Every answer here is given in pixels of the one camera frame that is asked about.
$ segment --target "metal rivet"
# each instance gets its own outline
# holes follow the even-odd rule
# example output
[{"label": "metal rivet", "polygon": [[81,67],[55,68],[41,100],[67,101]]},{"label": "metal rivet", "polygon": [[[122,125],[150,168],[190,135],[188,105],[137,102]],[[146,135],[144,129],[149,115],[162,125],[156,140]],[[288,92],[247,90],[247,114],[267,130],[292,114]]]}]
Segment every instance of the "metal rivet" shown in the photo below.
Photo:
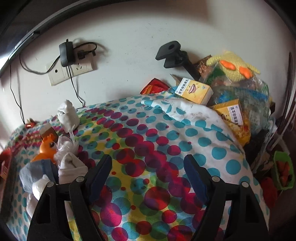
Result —
[{"label": "metal rivet", "polygon": [[54,182],[48,182],[46,186],[51,188],[53,185],[54,185]]},{"label": "metal rivet", "polygon": [[214,182],[220,182],[220,178],[219,177],[217,177],[217,176],[213,176],[212,177],[212,180],[214,181]]},{"label": "metal rivet", "polygon": [[244,188],[247,188],[247,187],[249,187],[249,184],[248,184],[247,182],[242,182],[242,186],[243,186]]},{"label": "metal rivet", "polygon": [[84,181],[84,177],[78,177],[76,178],[76,182],[80,183]]}]

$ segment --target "small box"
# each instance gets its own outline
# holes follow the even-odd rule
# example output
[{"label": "small box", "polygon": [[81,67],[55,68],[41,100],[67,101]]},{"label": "small box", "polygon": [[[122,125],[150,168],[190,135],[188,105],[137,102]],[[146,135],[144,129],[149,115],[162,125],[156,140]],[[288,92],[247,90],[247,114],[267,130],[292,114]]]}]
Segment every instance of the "small box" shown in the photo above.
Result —
[{"label": "small box", "polygon": [[242,112],[239,105],[239,99],[231,100],[225,103],[216,104],[211,107],[225,120],[231,121],[234,124],[242,126],[244,124]]},{"label": "small box", "polygon": [[175,93],[196,104],[206,105],[213,91],[206,84],[183,78]]}]

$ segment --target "electrical outlet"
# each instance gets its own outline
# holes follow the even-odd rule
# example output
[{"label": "electrical outlet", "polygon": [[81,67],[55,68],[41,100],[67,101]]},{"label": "electrical outlet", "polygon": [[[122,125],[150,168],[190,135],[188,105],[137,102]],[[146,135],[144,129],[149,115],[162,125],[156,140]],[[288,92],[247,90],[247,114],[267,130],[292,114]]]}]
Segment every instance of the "electrical outlet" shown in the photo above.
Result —
[{"label": "electrical outlet", "polygon": [[[46,65],[46,69],[49,70],[54,60]],[[66,68],[62,67],[61,61],[58,60],[54,68],[48,73],[48,78],[50,80],[51,86],[57,85],[70,77]]]},{"label": "electrical outlet", "polygon": [[92,71],[93,67],[92,67],[90,58],[85,58],[85,59],[79,60],[79,62],[76,62],[75,64],[72,64],[70,66],[70,69],[72,70],[71,74],[73,76],[77,76],[77,75]]}]

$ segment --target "colorful blanket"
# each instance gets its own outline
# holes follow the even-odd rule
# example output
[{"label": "colorful blanket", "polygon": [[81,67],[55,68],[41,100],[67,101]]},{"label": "colorful blanket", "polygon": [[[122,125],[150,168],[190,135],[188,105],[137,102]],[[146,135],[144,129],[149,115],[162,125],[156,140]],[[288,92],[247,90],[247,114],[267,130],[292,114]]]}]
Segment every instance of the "colorful blanket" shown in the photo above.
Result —
[{"label": "colorful blanket", "polygon": [[[227,183],[246,181],[252,187],[266,222],[269,209],[253,177],[242,147],[221,118],[205,106],[169,92],[122,98],[78,109],[74,131],[78,157],[89,168],[104,154],[113,168],[91,213],[106,240],[190,240],[205,206],[198,200],[184,171],[183,158],[192,154],[198,164]],[[57,117],[47,120],[63,133]],[[37,153],[42,124],[17,129],[9,143],[15,149],[17,175],[7,225],[18,240],[26,240],[30,218],[19,179],[20,169]],[[226,202],[216,240],[227,226],[231,202]],[[75,222],[69,222],[80,240]]]}]

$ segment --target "red cloth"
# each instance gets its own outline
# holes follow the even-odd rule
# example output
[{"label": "red cloth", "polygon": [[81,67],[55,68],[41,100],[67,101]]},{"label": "red cloth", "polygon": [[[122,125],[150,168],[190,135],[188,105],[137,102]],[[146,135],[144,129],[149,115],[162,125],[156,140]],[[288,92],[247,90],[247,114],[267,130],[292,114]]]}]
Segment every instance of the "red cloth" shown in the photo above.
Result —
[{"label": "red cloth", "polygon": [[266,205],[271,209],[275,206],[277,200],[277,189],[270,177],[264,178],[260,183],[263,189],[263,198]]}]

